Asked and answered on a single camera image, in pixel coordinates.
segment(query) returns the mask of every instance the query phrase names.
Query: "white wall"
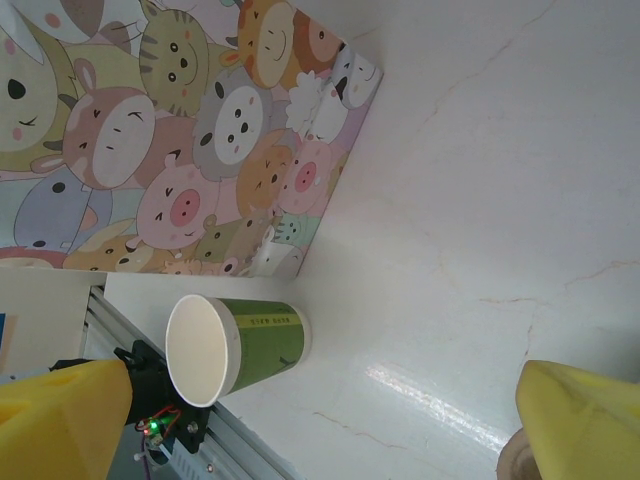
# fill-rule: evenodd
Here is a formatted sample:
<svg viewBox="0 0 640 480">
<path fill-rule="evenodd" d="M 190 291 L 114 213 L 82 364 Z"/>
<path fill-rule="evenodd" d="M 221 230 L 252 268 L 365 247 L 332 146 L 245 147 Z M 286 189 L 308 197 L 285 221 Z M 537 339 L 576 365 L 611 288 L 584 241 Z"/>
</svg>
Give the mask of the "white wall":
<svg viewBox="0 0 640 480">
<path fill-rule="evenodd" d="M 9 349 L 4 373 L 77 357 L 89 288 L 104 279 L 94 272 L 0 268 L 0 312 L 18 317 L 10 344 L 3 345 Z"/>
<path fill-rule="evenodd" d="M 640 375 L 640 2 L 295 1 L 378 27 L 386 76 L 300 278 L 260 293 L 311 355 L 225 405 L 309 479 L 495 479 L 526 360 Z M 112 278 L 156 339 L 179 294 L 257 297 Z"/>
</svg>

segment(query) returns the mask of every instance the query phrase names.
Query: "metal profile rail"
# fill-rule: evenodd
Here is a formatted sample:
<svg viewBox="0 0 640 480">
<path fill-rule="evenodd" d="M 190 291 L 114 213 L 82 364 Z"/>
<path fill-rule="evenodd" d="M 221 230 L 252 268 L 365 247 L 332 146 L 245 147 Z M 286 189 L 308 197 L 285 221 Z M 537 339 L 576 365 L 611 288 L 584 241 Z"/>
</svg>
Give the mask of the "metal profile rail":
<svg viewBox="0 0 640 480">
<path fill-rule="evenodd" d="M 103 287 L 92 287 L 87 304 L 86 323 L 113 347 L 131 348 L 144 340 L 164 358 L 135 325 L 104 298 Z M 184 480 L 297 480 L 294 469 L 276 455 L 220 403 L 211 407 L 207 435 L 198 453 L 191 455 L 179 443 L 169 464 Z"/>
</svg>

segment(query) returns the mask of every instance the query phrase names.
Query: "cartoon dog face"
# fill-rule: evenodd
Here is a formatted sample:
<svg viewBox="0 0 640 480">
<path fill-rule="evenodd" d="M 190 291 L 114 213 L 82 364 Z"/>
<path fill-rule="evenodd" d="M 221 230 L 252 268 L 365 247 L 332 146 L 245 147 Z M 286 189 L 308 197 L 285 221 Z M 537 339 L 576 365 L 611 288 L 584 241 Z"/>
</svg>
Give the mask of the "cartoon dog face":
<svg viewBox="0 0 640 480">
<path fill-rule="evenodd" d="M 300 71 L 293 53 L 295 9 L 285 0 L 246 0 L 238 19 L 238 53 L 249 75 L 263 88 L 281 82 L 295 66 L 292 85 Z"/>
<path fill-rule="evenodd" d="M 238 174 L 236 197 L 243 217 L 252 210 L 273 206 L 293 153 L 285 145 L 276 145 L 285 130 L 275 130 L 260 139 Z"/>
<path fill-rule="evenodd" d="M 206 233 L 196 247 L 195 258 L 203 262 L 220 263 L 231 245 L 233 236 L 242 225 L 242 220 L 216 225 L 215 215 L 209 215 L 204 222 Z"/>
<path fill-rule="evenodd" d="M 247 72 L 223 71 L 202 99 L 194 129 L 194 163 L 211 180 L 238 175 L 242 162 L 269 128 L 271 92 Z"/>
<path fill-rule="evenodd" d="M 140 74 L 156 108 L 195 115 L 209 78 L 207 36 L 186 12 L 142 0 L 149 20 L 140 47 Z"/>
<path fill-rule="evenodd" d="M 27 171 L 30 163 L 62 139 L 75 101 L 73 68 L 62 46 L 35 26 L 43 63 L 27 55 L 0 29 L 0 169 Z"/>
<path fill-rule="evenodd" d="M 135 235 L 122 235 L 134 219 L 129 218 L 108 225 L 93 234 L 64 261 L 63 268 L 101 272 L 141 272 L 159 268 L 163 261 L 173 258 L 166 250 L 154 250 L 147 245 L 135 252 L 126 249 L 127 240 Z"/>
<path fill-rule="evenodd" d="M 333 67 L 342 40 L 300 10 L 293 17 L 293 25 L 293 51 L 302 71 L 321 73 Z"/>
<path fill-rule="evenodd" d="M 91 188 L 119 187 L 149 150 L 155 128 L 153 105 L 135 88 L 98 89 L 95 69 L 88 60 L 78 58 L 74 67 L 87 93 L 69 116 L 62 155 L 34 160 L 31 169 L 46 173 L 66 164 Z"/>
<path fill-rule="evenodd" d="M 162 273 L 169 275 L 200 275 L 202 262 L 200 260 L 177 260 L 164 262 Z"/>
<path fill-rule="evenodd" d="M 242 219 L 242 223 L 225 253 L 224 262 L 220 267 L 220 275 L 237 276 L 249 268 L 269 225 L 271 225 L 271 221 L 266 210 L 256 210 L 247 218 Z"/>
<path fill-rule="evenodd" d="M 331 79 L 347 108 L 359 108 L 373 99 L 382 79 L 382 72 L 351 47 L 343 45 L 338 54 Z"/>
<path fill-rule="evenodd" d="M 112 206 L 110 191 L 91 190 L 68 168 L 61 168 L 40 180 L 20 205 L 14 226 L 16 244 L 73 252 L 108 225 Z"/>
</svg>

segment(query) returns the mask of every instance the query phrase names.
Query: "cartoon cat face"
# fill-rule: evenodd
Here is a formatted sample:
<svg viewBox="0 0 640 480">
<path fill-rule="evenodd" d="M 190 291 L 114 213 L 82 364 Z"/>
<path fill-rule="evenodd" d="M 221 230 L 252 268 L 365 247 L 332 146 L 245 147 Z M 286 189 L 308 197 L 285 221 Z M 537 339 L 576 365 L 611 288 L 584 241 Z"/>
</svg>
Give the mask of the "cartoon cat face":
<svg viewBox="0 0 640 480">
<path fill-rule="evenodd" d="M 149 20 L 140 47 L 142 83 L 157 109 L 194 115 L 209 76 L 207 38 L 186 12 L 160 10 L 142 0 Z"/>
<path fill-rule="evenodd" d="M 202 99 L 194 129 L 194 163 L 211 181 L 238 175 L 269 127 L 271 92 L 256 87 L 243 68 L 223 71 Z"/>
<path fill-rule="evenodd" d="M 166 8 L 189 12 L 218 45 L 238 46 L 238 15 L 240 8 L 235 0 L 160 0 Z"/>
<path fill-rule="evenodd" d="M 62 46 L 30 25 L 43 63 L 27 55 L 0 29 L 0 151 L 3 169 L 25 171 L 62 139 L 75 100 L 71 62 Z"/>
<path fill-rule="evenodd" d="M 246 0 L 240 10 L 238 53 L 261 87 L 275 87 L 287 70 L 293 52 L 294 14 L 285 0 Z"/>
</svg>

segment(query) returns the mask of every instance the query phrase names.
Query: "cartoon animal poster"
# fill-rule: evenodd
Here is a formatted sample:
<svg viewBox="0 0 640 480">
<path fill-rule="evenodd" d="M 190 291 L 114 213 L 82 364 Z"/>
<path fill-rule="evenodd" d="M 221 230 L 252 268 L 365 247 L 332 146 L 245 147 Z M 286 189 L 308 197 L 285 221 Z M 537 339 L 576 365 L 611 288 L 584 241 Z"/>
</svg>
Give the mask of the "cartoon animal poster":
<svg viewBox="0 0 640 480">
<path fill-rule="evenodd" d="M 297 274 L 382 73 L 285 0 L 7 0 L 0 266 Z"/>
</svg>

